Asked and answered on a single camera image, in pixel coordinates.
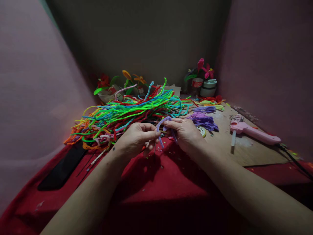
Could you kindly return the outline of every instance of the hand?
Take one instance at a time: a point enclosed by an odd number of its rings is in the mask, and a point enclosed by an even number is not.
[[[165,121],[163,124],[177,131],[178,145],[190,157],[198,147],[205,146],[206,142],[192,120],[173,118],[172,121]]]
[[[157,128],[150,123],[133,123],[130,128],[122,135],[112,148],[112,152],[118,151],[130,160],[136,157],[141,149],[148,142],[147,151],[153,149],[155,143],[158,143],[158,137],[161,135]]]

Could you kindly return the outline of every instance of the red cloth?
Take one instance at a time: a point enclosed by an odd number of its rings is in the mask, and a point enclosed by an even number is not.
[[[245,225],[242,217],[223,198],[208,176],[173,141],[162,140],[165,141],[165,149],[156,151],[155,161],[153,157],[144,158],[141,153],[126,167],[98,232],[238,234]],[[37,190],[38,184],[69,149],[70,146],[64,147],[11,202],[0,219],[2,234],[39,234],[75,191],[86,169],[78,177],[77,174],[94,150],[82,159],[60,190]],[[275,185],[287,186],[286,191],[292,185],[290,193],[298,200],[313,193],[310,180],[292,164],[248,169]]]

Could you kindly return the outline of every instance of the wooden board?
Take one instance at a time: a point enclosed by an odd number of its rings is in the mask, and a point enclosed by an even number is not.
[[[236,115],[238,112],[225,103],[223,103],[223,106],[225,108],[224,111],[217,110],[215,113],[207,114],[214,118],[214,122],[218,125],[219,132],[210,133],[207,131],[205,137],[206,141],[213,142],[216,148],[221,149],[222,154],[229,155],[242,166],[281,164],[290,161],[286,154],[277,147],[263,144],[246,134],[238,134],[236,136],[235,147],[232,151],[230,115]],[[246,118],[244,121],[252,127],[257,127]]]

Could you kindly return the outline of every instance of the pink glue gun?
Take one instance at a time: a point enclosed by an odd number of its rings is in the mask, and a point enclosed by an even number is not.
[[[232,118],[231,131],[232,131],[232,140],[231,140],[232,146],[235,146],[236,134],[240,134],[242,132],[268,145],[274,145],[281,142],[280,138],[278,138],[277,136],[271,136],[269,134],[263,133],[246,124],[244,122],[243,116],[241,116],[240,114],[237,114]]]

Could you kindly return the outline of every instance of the pink flower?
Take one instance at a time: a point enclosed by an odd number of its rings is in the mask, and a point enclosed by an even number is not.
[[[204,65],[204,59],[201,58],[198,62],[198,74],[199,74],[200,69],[203,67],[203,65]]]
[[[208,79],[209,76],[211,79],[214,78],[214,70],[210,68],[210,65],[208,63],[206,63],[206,68],[205,67],[202,67],[201,69],[203,69],[203,71],[205,72],[205,75],[204,75],[204,78],[205,79]]]

